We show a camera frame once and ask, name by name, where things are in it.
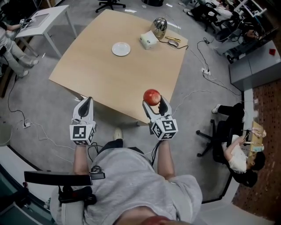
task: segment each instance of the apple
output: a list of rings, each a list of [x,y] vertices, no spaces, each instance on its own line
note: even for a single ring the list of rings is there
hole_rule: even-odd
[[[151,106],[157,105],[161,100],[160,93],[155,89],[148,89],[144,93],[144,101]]]

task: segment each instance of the power strip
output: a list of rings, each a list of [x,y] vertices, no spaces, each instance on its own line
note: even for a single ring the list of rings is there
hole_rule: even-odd
[[[207,75],[208,77],[211,76],[211,72],[203,67],[201,68],[201,72],[203,75]]]
[[[31,126],[31,123],[25,123],[25,122],[22,123],[23,129],[26,129],[26,128],[30,127],[30,126]]]

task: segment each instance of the gray carpet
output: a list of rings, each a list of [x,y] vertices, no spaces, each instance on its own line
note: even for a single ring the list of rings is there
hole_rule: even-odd
[[[198,152],[203,151],[207,141],[197,136],[195,131],[200,129],[202,132],[210,134],[210,119],[214,118],[216,121],[220,119],[219,116],[211,113],[211,109],[217,103],[234,105],[238,102],[238,99],[228,90],[205,80],[201,73],[201,61],[190,51],[192,50],[203,60],[197,50],[196,43],[203,37],[211,41],[213,36],[204,31],[204,26],[201,23],[197,23],[187,16],[182,11],[183,7],[178,5],[176,0],[168,2],[173,7],[164,4],[162,7],[146,5],[146,8],[143,8],[144,3],[141,0],[121,0],[121,3],[126,4],[126,9],[135,10],[136,12],[132,13],[133,15],[151,22],[157,17],[165,17],[169,22],[181,28],[176,29],[169,25],[169,29],[179,32],[189,40],[189,50],[186,51],[171,100],[173,110],[192,91],[216,91],[213,93],[192,93],[185,99],[174,115],[174,118],[177,119],[179,132],[170,143],[176,173],[178,175],[194,175],[201,186],[204,200],[218,198],[227,182],[228,169],[226,166],[214,162],[210,152],[204,158],[196,157]],[[65,0],[61,5],[64,4],[71,6],[70,15],[78,34],[99,15],[99,13],[95,13],[95,10],[99,7],[97,0]],[[124,12],[123,8],[116,8],[116,10]],[[61,53],[64,53],[74,40],[72,30],[65,17],[61,18],[61,21],[49,31],[49,34]],[[74,148],[74,144],[69,139],[69,124],[71,123],[73,109],[78,102],[64,88],[48,80],[59,60],[49,43],[43,37],[37,36],[33,38],[30,44],[39,53],[38,59],[40,62],[30,69],[30,74],[27,77],[17,81],[11,93],[10,106],[12,109],[22,110],[25,118],[41,124],[48,137],[57,145]],[[219,43],[214,41],[210,45],[200,43],[199,47],[209,64],[212,75],[221,80],[228,88],[239,93],[230,84],[227,59],[217,55],[213,50],[213,47],[218,45]],[[23,118],[20,112],[10,113],[7,108],[7,97],[13,81],[12,78],[5,98],[0,99],[0,116],[10,124],[15,125]],[[150,152],[157,143],[156,137],[149,135],[148,127],[131,126],[132,119],[115,110],[96,104],[95,115],[97,133],[94,140],[100,145],[112,140],[113,131],[117,126],[123,129],[125,146],[127,147],[136,146],[144,152]],[[39,138],[44,137],[41,128],[37,128]],[[50,141],[38,141],[35,125],[23,129],[22,123],[18,123],[17,128],[14,129],[11,146],[43,170],[72,170],[72,164],[66,160],[73,161],[73,150],[56,147]],[[90,150],[90,154],[95,157],[93,148]]]

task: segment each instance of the black pants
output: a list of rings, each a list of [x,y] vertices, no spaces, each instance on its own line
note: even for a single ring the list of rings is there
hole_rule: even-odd
[[[201,20],[201,16],[208,15],[210,12],[210,7],[206,5],[199,5],[198,7],[191,9],[190,12],[193,14],[193,17],[196,21]]]
[[[231,128],[233,128],[233,134],[241,136],[243,131],[242,118],[244,116],[244,109],[241,103],[237,103],[235,106],[221,105],[218,112],[229,116],[225,122],[224,133],[229,134]]]
[[[103,152],[104,150],[107,149],[118,149],[118,148],[123,148],[123,140],[122,139],[117,139],[115,141],[111,141],[108,142],[99,152],[98,154],[100,154],[101,152]],[[137,151],[141,154],[144,154],[141,150],[139,150],[137,147],[130,147],[129,149]]]

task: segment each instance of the white plate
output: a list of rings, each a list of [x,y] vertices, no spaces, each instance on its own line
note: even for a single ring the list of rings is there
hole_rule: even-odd
[[[125,42],[117,42],[112,46],[112,52],[117,56],[128,55],[130,51],[130,45]]]

